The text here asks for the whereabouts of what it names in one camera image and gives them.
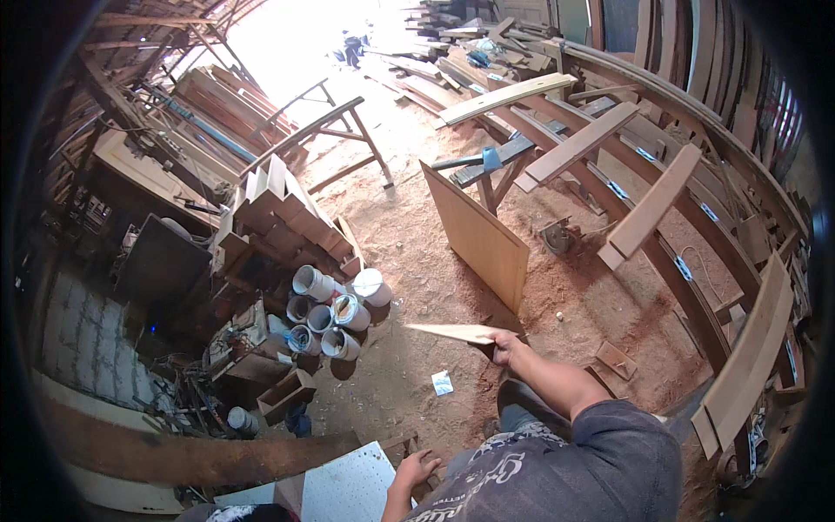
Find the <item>sawdust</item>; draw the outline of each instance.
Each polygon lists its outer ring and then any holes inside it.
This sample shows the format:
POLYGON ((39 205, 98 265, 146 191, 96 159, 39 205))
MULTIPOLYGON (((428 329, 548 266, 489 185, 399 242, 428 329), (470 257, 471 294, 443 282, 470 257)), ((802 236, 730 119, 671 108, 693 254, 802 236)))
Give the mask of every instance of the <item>sawdust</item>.
MULTIPOLYGON (((642 253, 613 273, 594 248, 555 256, 544 247, 536 232, 567 215, 583 232, 609 224, 560 181, 529 195, 512 188, 498 208, 499 219, 531 249, 522 306, 515 316, 449 248, 418 163, 477 154, 495 143, 470 122, 433 130, 433 115, 414 104, 398 107, 391 91, 363 80, 361 73, 330 77, 328 89, 338 103, 356 94, 365 98, 357 112, 388 163, 396 195, 389 199, 382 192, 379 167, 372 163, 314 199, 330 216, 344 215, 354 225, 367 262, 381 271, 394 298, 388 319, 369 328, 352 375, 337 380, 325 361, 314 376, 318 391, 308 413, 315 435, 352 429, 366 443, 414 429, 420 444, 443 459, 483 440, 485 421, 497 416, 499 369, 479 350, 406 329, 402 325, 407 322, 506 327, 527 333, 528 344, 543 357, 576 364, 593 361, 607 340, 639 369, 628 383, 613 373, 604 378, 620 396, 651 412, 662 411, 710 375, 675 318, 675 298, 642 253), (454 392, 437 397, 430 376, 442 370, 449 371, 454 392)), ((304 186, 368 154, 362 142, 332 136, 319 136, 307 147, 308 160, 296 170, 304 186)), ((638 176, 603 152, 599 167, 633 200, 645 193, 645 183, 634 180, 638 176)), ((494 183, 503 173, 493 174, 494 183)), ((466 192, 475 195, 474 189, 466 192)), ((735 291, 721 261, 676 211, 668 212, 661 229, 677 252, 693 245, 702 254, 708 272, 699 266, 692 271, 699 286, 708 289, 704 293, 711 304, 716 296, 706 284, 707 273, 720 293, 735 291)), ((710 470, 703 461, 686 457, 686 488, 712 480, 705 478, 710 470)), ((684 502, 710 500, 703 494, 706 486, 698 487, 684 502)))

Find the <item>workshop wall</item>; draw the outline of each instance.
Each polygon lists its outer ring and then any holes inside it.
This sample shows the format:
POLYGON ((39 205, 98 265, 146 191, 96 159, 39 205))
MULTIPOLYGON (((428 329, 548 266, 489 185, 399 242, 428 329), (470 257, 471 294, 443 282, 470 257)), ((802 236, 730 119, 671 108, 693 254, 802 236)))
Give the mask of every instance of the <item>workshop wall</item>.
POLYGON ((151 383, 165 379, 148 371, 134 343, 123 337, 124 314, 122 305, 59 272, 34 366, 65 386, 119 406, 141 411, 135 396, 170 412, 170 398, 151 383))

